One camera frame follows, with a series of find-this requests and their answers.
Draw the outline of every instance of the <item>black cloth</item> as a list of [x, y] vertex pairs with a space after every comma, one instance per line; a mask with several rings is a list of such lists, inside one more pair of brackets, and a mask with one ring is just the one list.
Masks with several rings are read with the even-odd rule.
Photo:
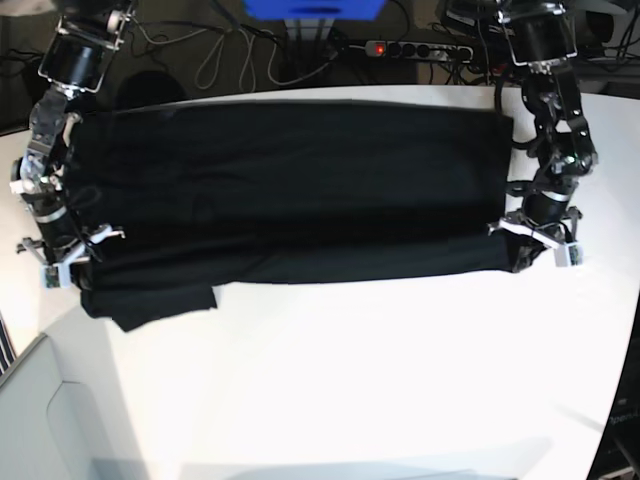
[[512, 128], [489, 111], [355, 102], [88, 117], [69, 197], [83, 223], [127, 238], [99, 246], [82, 304], [130, 330], [215, 307], [211, 286], [234, 281], [509, 271], [486, 225], [504, 212]]

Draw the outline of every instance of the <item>power strip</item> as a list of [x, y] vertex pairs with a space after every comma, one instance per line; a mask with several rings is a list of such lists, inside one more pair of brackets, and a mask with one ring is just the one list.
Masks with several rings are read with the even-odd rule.
[[369, 40], [364, 46], [364, 51], [368, 57], [374, 58], [388, 57], [446, 63], [471, 63], [473, 61], [473, 48], [444, 43]]

